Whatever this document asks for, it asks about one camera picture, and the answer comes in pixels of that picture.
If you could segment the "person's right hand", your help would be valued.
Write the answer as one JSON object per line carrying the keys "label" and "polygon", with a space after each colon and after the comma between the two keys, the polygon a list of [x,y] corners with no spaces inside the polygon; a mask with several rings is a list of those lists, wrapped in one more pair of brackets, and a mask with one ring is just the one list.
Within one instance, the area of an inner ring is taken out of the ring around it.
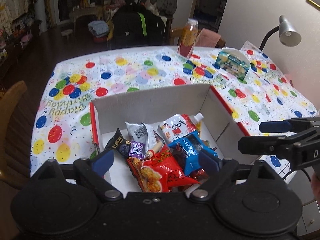
{"label": "person's right hand", "polygon": [[317,200],[317,203],[320,203],[320,181],[316,174],[314,173],[311,177],[311,189],[313,192],[313,195],[315,199]]}

